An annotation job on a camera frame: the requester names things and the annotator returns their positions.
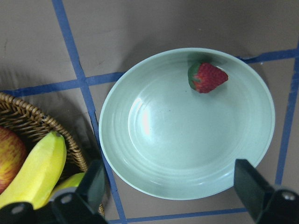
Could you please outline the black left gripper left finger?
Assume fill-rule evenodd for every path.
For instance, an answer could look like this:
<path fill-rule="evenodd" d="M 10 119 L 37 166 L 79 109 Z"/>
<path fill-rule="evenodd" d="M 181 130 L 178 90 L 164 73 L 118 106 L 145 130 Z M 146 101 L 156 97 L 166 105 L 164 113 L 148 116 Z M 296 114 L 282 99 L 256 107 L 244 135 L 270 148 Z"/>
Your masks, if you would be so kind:
<path fill-rule="evenodd" d="M 105 193 L 105 169 L 100 160 L 93 160 L 86 171 L 76 193 L 94 212 L 100 211 Z"/>

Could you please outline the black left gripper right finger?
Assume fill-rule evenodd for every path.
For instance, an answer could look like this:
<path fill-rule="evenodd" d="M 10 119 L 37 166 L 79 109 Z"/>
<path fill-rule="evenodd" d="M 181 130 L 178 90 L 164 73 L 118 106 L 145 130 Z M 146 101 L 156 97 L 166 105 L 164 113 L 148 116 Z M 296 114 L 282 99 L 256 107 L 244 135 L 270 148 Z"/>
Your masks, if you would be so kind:
<path fill-rule="evenodd" d="M 234 189 L 255 222 L 274 193 L 274 188 L 246 159 L 235 160 Z"/>

